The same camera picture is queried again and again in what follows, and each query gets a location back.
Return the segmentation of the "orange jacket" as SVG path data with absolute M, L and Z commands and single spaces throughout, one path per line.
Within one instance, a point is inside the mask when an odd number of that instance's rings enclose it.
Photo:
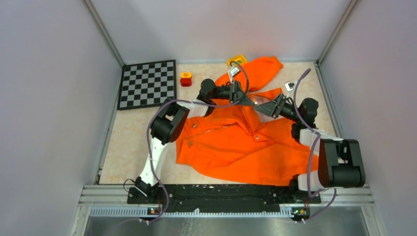
M 317 170 L 318 157 L 293 139 L 291 120 L 261 121 L 252 107 L 215 103 L 209 116 L 186 121 L 176 140 L 178 164 L 212 178 L 275 186 Z

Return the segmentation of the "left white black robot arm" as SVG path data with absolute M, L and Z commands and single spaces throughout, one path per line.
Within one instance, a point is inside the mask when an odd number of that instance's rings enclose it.
M 215 108 L 233 105 L 254 106 L 247 93 L 249 78 L 245 77 L 245 89 L 240 82 L 230 79 L 225 85 L 217 86 L 211 79 L 201 82 L 199 94 L 195 100 L 167 98 L 147 127 L 149 155 L 141 174 L 135 180 L 135 189 L 145 203 L 152 203 L 158 195 L 158 178 L 153 162 L 162 157 L 164 146 L 173 143 L 181 134 L 185 122 L 192 117 L 207 117 Z

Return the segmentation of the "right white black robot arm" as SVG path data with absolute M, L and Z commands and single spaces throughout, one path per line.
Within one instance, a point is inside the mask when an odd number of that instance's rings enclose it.
M 256 102 L 254 110 L 270 118 L 293 121 L 291 137 L 308 147 L 307 172 L 297 175 L 297 184 L 288 189 L 289 198 L 301 203 L 314 193 L 329 188 L 358 188 L 365 184 L 359 142 L 319 130 L 315 125 L 318 101 L 305 98 L 298 106 L 283 94 L 272 101 Z

